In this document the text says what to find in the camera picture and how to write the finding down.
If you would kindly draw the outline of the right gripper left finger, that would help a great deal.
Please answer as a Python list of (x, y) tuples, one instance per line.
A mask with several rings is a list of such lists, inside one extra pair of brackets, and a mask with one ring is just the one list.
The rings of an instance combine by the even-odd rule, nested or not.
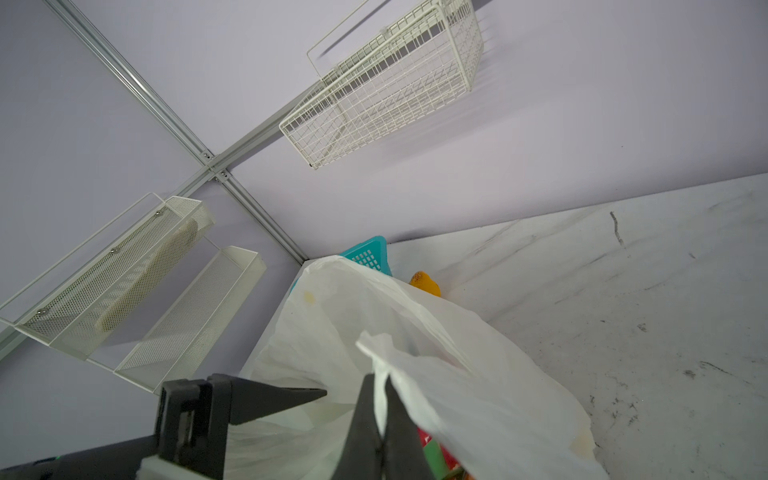
[(382, 440), (374, 412), (373, 374), (364, 377), (332, 480), (380, 480)]

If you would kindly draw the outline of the white plastic bag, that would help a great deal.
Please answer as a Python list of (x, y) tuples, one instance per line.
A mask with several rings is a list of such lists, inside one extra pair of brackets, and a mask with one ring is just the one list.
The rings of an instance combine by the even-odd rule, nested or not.
[(373, 375), (478, 479), (603, 479), (579, 401), (476, 313), (350, 260), (307, 266), (242, 375), (325, 396), (229, 431), (228, 479), (327, 479)]

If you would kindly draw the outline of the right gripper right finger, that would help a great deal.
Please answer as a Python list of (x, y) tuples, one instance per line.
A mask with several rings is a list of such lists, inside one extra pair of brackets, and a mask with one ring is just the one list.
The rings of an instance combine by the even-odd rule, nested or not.
[(433, 480), (421, 446), (418, 428), (388, 379), (385, 383), (387, 424), (382, 440), (383, 473), (389, 480)]

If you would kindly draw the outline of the pink dragon fruit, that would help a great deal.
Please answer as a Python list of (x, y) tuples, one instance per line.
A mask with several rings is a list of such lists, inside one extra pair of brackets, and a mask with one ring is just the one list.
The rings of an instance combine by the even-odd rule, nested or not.
[(460, 463), (437, 440), (425, 431), (417, 433), (425, 459), (435, 479), (460, 480), (465, 478), (465, 470)]

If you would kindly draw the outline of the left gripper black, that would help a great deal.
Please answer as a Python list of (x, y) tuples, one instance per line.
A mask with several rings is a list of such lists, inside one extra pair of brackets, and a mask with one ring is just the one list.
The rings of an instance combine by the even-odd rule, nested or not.
[(135, 479), (158, 454), (211, 479), (224, 475), (228, 429), (327, 395), (319, 388), (277, 387), (225, 374), (162, 385), (155, 436), (3, 469), (2, 479)]

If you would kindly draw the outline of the orange fake pear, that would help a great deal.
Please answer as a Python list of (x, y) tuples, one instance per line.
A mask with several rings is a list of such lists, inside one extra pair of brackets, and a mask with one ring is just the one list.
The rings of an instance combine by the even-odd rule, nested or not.
[(427, 273), (423, 271), (415, 273), (412, 276), (409, 284), (434, 296), (442, 296), (439, 285)]

